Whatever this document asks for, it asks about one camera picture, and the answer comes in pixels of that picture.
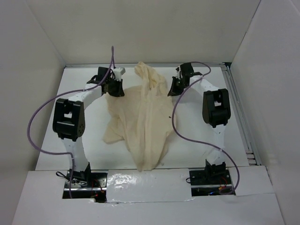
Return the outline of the cream yellow jacket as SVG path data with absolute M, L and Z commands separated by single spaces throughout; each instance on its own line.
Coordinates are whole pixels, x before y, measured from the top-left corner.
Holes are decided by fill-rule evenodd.
M 154 68 L 139 62 L 135 74 L 142 79 L 141 85 L 125 89 L 123 97 L 105 97 L 111 119 L 103 141 L 124 140 L 137 169 L 150 171 L 168 152 L 173 102 L 167 95 L 166 79 Z

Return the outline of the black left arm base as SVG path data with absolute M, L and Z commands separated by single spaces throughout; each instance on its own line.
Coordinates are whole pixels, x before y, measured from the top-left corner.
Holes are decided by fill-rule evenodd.
M 56 176 L 65 180 L 63 199 L 93 199 L 97 203 L 106 202 L 107 172 L 92 171 L 87 166 L 85 171 L 66 174 L 57 171 Z

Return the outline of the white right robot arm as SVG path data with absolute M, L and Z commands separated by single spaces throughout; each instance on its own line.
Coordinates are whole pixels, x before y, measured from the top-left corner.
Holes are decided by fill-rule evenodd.
M 201 65 L 209 69 L 205 74 L 194 71 L 192 64 L 193 62 L 187 62 L 177 66 L 177 75 L 172 77 L 168 96 L 179 97 L 172 111 L 172 127 L 180 138 L 210 147 L 210 151 L 205 159 L 204 177 L 208 183 L 214 184 L 220 180 L 221 173 L 224 173 L 226 170 L 225 156 L 228 154 L 224 151 L 224 132 L 231 117 L 229 92 L 227 89 L 220 89 L 204 79 L 206 75 L 211 73 L 211 68 L 207 64 L 200 62 Z M 190 88 L 194 88 L 202 96 L 202 118 L 213 132 L 214 143 L 186 138 L 175 127 L 176 107 Z

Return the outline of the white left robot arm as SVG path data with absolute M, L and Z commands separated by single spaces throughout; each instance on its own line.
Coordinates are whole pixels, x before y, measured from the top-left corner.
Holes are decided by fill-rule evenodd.
M 70 180 L 87 187 L 92 183 L 90 163 L 88 162 L 82 135 L 85 131 L 85 109 L 103 94 L 123 97 L 122 75 L 125 68 L 108 69 L 99 67 L 98 72 L 85 85 L 84 89 L 69 98 L 59 98 L 55 102 L 52 128 L 62 140 L 70 156 Z

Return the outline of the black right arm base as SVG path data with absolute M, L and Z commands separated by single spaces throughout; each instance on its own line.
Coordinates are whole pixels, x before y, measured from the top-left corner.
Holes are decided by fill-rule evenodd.
M 191 186 L 192 196 L 233 195 L 233 183 L 226 163 L 219 165 L 205 161 L 204 169 L 189 171 L 186 183 Z

